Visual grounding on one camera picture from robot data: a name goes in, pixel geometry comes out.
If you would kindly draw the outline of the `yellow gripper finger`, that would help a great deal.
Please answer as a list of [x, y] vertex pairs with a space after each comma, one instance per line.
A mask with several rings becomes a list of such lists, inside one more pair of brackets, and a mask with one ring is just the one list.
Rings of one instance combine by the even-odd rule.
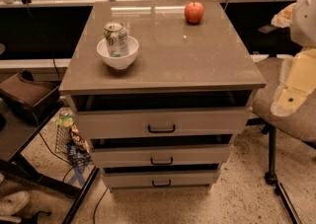
[[316, 49], [304, 48], [282, 62], [271, 112], [276, 116], [295, 113], [315, 89]]

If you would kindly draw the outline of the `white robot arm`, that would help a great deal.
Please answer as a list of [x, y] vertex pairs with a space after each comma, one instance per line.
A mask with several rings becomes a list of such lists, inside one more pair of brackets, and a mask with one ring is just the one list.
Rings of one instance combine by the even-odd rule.
[[297, 0], [273, 17], [272, 24], [290, 27], [290, 38], [302, 46], [281, 65], [271, 112], [288, 116], [316, 89], [316, 0]]

